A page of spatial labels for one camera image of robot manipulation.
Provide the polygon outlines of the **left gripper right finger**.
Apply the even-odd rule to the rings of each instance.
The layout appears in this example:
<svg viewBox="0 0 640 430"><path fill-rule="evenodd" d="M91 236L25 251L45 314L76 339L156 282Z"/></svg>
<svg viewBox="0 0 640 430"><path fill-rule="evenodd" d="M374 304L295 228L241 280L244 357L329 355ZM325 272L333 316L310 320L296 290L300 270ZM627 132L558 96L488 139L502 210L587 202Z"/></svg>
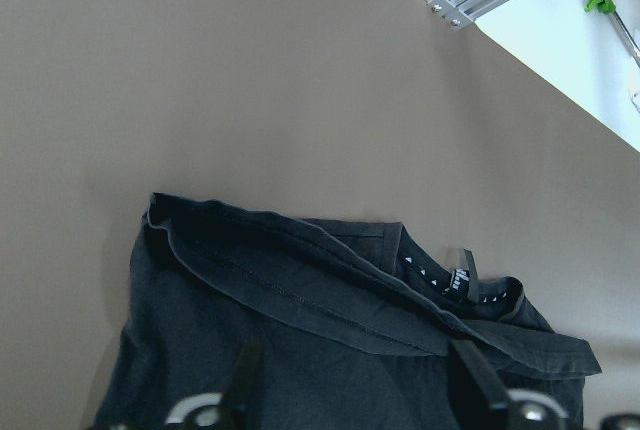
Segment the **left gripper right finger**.
<svg viewBox="0 0 640 430"><path fill-rule="evenodd" d="M469 340L449 342L449 404L461 429L506 429L511 398Z"/></svg>

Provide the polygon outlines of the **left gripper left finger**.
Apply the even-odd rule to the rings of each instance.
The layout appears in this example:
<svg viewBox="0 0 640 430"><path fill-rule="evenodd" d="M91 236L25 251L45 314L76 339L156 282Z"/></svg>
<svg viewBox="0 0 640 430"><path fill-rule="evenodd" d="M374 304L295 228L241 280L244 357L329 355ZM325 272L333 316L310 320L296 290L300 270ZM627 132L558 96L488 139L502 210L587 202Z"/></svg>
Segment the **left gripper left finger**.
<svg viewBox="0 0 640 430"><path fill-rule="evenodd" d="M219 404L220 429L245 429L248 402L261 366L263 346L257 343L242 345L234 364L227 388Z"/></svg>

